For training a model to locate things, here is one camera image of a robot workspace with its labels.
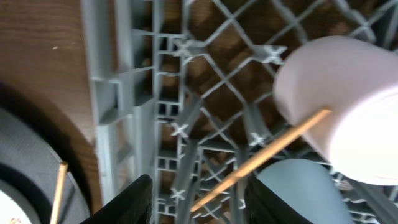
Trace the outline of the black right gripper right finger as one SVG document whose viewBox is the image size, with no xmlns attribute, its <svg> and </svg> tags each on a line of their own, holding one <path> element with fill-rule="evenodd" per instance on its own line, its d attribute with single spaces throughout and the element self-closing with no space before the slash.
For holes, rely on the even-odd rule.
<svg viewBox="0 0 398 224">
<path fill-rule="evenodd" d="M 247 224 L 312 224 L 255 175 L 247 178 L 244 200 Z"/>
</svg>

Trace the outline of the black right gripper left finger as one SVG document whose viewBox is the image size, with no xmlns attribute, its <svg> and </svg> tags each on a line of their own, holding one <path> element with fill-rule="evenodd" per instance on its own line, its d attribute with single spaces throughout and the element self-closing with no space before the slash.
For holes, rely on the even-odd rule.
<svg viewBox="0 0 398 224">
<path fill-rule="evenodd" d="M 153 183 L 143 174 L 81 224 L 149 224 Z"/>
</svg>

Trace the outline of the light blue cup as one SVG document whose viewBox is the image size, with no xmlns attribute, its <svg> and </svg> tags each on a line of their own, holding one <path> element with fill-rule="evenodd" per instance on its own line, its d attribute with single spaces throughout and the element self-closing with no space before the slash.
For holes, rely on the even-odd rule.
<svg viewBox="0 0 398 224">
<path fill-rule="evenodd" d="M 354 223 L 331 175 L 316 162 L 286 159 L 266 167 L 257 178 L 311 223 Z"/>
</svg>

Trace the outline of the wooden chopstick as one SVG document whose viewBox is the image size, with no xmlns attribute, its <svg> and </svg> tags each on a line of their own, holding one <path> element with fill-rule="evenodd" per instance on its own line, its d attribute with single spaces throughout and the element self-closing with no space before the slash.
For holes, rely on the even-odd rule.
<svg viewBox="0 0 398 224">
<path fill-rule="evenodd" d="M 230 173 L 225 177 L 220 183 L 218 183 L 214 188 L 212 188 L 205 196 L 198 199 L 190 211 L 195 212 L 199 208 L 202 208 L 205 204 L 213 200 L 220 193 L 224 192 L 226 189 L 230 188 L 236 184 L 240 179 L 250 174 L 252 171 L 257 169 L 260 165 L 268 161 L 271 157 L 279 153 L 286 146 L 294 142 L 305 132 L 317 125 L 321 120 L 326 118 L 332 110 L 328 108 L 321 108 L 314 114 L 309 116 L 307 119 L 303 120 L 297 126 L 294 126 L 287 130 L 286 133 L 278 137 L 275 141 L 271 142 L 266 147 L 262 148 L 255 155 L 245 161 L 241 166 L 239 166 L 235 171 Z"/>
<path fill-rule="evenodd" d="M 68 172 L 68 163 L 62 161 L 59 165 L 57 184 L 55 188 L 55 195 L 53 199 L 52 214 L 50 217 L 50 224 L 57 224 L 60 214 L 60 206 L 63 197 L 63 188 L 65 186 L 65 179 Z"/>
</svg>

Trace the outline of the pink cup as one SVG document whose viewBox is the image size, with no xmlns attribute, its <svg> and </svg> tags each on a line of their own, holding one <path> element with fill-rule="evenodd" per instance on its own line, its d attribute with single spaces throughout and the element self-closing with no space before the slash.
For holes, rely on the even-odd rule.
<svg viewBox="0 0 398 224">
<path fill-rule="evenodd" d="M 292 125 L 331 113 L 304 139 L 334 170 L 373 185 L 397 184 L 397 55 L 346 36 L 311 40 L 288 55 L 273 98 Z"/>
</svg>

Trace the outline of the grey dishwasher rack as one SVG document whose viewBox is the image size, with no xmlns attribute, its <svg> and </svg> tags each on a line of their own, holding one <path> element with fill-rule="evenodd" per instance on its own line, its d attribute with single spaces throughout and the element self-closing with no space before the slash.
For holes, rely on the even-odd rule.
<svg viewBox="0 0 398 224">
<path fill-rule="evenodd" d="M 149 223 L 245 223 L 245 180 L 190 207 L 289 124 L 288 55 L 343 35 L 397 53 L 396 1 L 80 3 L 104 204 L 145 175 Z"/>
</svg>

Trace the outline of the round black tray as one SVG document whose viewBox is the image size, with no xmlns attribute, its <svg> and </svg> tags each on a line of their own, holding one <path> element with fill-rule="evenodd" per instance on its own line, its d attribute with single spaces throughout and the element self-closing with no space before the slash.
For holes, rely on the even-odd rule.
<svg viewBox="0 0 398 224">
<path fill-rule="evenodd" d="M 44 138 L 1 109 L 1 180 L 26 197 L 42 223 L 50 221 L 60 162 Z"/>
</svg>

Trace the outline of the grey plate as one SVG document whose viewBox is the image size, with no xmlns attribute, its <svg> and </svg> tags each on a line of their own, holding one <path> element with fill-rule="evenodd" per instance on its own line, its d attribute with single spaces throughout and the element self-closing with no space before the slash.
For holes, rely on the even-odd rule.
<svg viewBox="0 0 398 224">
<path fill-rule="evenodd" d="M 32 224 L 23 209 L 10 196 L 1 191 L 1 224 Z"/>
</svg>

